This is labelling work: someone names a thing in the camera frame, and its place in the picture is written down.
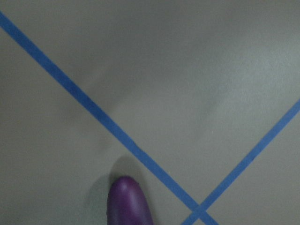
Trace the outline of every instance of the toy eggplant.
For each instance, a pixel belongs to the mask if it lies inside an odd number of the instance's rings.
[[[107,225],[154,225],[139,184],[129,176],[118,178],[107,199]]]

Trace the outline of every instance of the eggplant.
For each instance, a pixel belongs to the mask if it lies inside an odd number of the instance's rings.
[[[118,178],[107,198],[107,225],[154,225],[139,184],[129,176]]]

